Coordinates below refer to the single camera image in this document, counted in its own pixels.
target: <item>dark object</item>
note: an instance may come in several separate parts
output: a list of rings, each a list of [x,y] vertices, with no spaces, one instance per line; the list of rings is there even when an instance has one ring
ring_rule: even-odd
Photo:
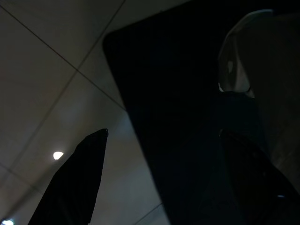
[[[285,1],[192,1],[109,34],[103,48],[172,225],[243,224],[225,179],[218,131],[264,144],[251,99],[218,92],[229,29]]]
[[[102,175],[108,130],[101,129],[77,145],[53,176],[29,225],[87,225]]]
[[[300,224],[298,192],[261,148],[225,130],[220,140],[234,195],[247,224]]]

